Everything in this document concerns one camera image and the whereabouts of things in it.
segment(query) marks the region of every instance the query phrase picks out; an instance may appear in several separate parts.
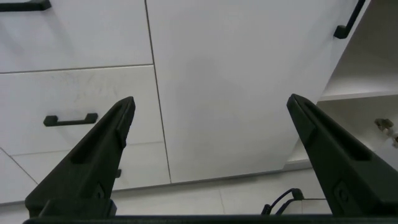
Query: tiled floor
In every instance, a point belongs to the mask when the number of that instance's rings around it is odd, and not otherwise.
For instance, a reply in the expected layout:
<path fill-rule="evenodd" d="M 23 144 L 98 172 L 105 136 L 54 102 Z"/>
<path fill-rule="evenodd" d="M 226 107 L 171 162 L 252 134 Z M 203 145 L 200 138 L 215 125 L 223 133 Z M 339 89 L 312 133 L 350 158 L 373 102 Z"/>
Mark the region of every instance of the tiled floor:
<path fill-rule="evenodd" d="M 324 198 L 312 169 L 196 184 L 114 192 L 117 215 L 259 214 L 286 190 L 300 188 L 306 198 Z M 0 206 L 0 223 L 22 223 L 23 205 Z"/>

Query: open shelf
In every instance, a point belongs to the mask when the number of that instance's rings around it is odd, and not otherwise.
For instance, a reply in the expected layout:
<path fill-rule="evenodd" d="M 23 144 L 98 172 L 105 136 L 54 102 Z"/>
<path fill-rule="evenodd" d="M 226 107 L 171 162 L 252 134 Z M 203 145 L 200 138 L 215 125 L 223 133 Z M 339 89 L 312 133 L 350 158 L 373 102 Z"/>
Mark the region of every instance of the open shelf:
<path fill-rule="evenodd" d="M 317 106 L 370 150 L 378 150 L 388 139 L 374 124 L 376 118 L 389 118 L 398 124 L 398 95 L 322 101 Z M 287 163 L 309 162 L 298 140 Z"/>
<path fill-rule="evenodd" d="M 350 45 L 319 101 L 398 94 L 398 66 Z"/>

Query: white drawer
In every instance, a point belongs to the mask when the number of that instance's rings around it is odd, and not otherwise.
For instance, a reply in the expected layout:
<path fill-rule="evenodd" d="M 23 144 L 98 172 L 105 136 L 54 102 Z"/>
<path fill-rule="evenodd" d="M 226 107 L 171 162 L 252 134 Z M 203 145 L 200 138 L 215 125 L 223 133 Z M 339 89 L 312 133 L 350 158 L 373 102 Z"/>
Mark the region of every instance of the white drawer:
<path fill-rule="evenodd" d="M 0 203 L 25 200 L 36 183 L 0 149 Z"/>
<path fill-rule="evenodd" d="M 0 72 L 152 63 L 144 0 L 50 2 L 0 13 Z"/>
<path fill-rule="evenodd" d="M 0 85 L 0 147 L 9 155 L 72 149 L 94 124 L 46 127 L 46 116 L 101 119 L 127 96 L 136 102 L 127 143 L 164 140 L 153 66 L 8 74 Z"/>
<path fill-rule="evenodd" d="M 40 183 L 69 151 L 13 156 L 12 158 Z M 114 190 L 169 184 L 169 170 L 164 142 L 127 145 L 115 180 Z"/>

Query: white cabinet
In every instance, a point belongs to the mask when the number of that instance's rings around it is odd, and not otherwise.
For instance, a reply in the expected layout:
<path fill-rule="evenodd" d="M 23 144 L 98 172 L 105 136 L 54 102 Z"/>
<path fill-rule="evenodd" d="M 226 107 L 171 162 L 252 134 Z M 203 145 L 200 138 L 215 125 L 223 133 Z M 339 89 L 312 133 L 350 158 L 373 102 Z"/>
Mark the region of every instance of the white cabinet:
<path fill-rule="evenodd" d="M 94 124 L 46 127 L 46 116 L 98 120 L 133 96 L 136 112 L 128 144 L 163 141 L 154 68 L 62 70 L 0 75 L 0 147 L 9 155 L 72 149 Z"/>
<path fill-rule="evenodd" d="M 357 1 L 147 1 L 172 182 L 283 168 L 292 93 L 321 97 Z"/>
<path fill-rule="evenodd" d="M 386 147 L 397 150 L 374 123 L 378 118 L 398 123 L 397 11 L 395 0 L 370 3 L 317 103 L 376 154 Z M 396 153 L 390 155 L 397 160 Z M 288 161 L 297 163 L 309 163 L 300 141 Z"/>
<path fill-rule="evenodd" d="M 152 63 L 144 0 L 50 2 L 0 13 L 0 72 Z"/>
<path fill-rule="evenodd" d="M 0 149 L 0 203 L 25 200 L 36 183 Z"/>
<path fill-rule="evenodd" d="M 12 158 L 40 183 L 69 151 L 45 152 L 13 156 Z M 119 164 L 121 176 L 114 190 L 169 184 L 164 142 L 127 145 Z"/>

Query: black handle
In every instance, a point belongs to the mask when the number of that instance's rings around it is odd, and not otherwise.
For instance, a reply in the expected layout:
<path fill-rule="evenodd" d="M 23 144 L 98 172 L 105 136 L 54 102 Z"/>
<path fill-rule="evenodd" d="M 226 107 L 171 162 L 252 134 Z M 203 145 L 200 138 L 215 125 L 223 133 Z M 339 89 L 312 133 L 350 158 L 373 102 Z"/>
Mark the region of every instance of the black handle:
<path fill-rule="evenodd" d="M 30 0 L 17 3 L 0 3 L 0 12 L 44 11 L 51 8 L 50 0 Z"/>
<path fill-rule="evenodd" d="M 358 17 L 359 13 L 361 12 L 361 9 L 363 5 L 365 4 L 365 0 L 358 0 L 358 3 L 355 6 L 355 9 L 349 18 L 349 21 L 347 23 L 347 26 L 340 25 L 336 28 L 335 34 L 333 36 L 339 38 L 339 39 L 345 39 L 348 37 L 349 32 L 354 26 L 355 20 Z"/>
<path fill-rule="evenodd" d="M 118 169 L 118 172 L 116 173 L 115 178 L 119 178 L 122 175 L 122 169 Z"/>
<path fill-rule="evenodd" d="M 79 121 L 58 121 L 58 117 L 55 115 L 46 116 L 43 123 L 46 127 L 54 126 L 65 126 L 65 125 L 77 125 L 77 124 L 94 124 L 97 121 L 97 113 L 88 113 L 84 120 Z"/>

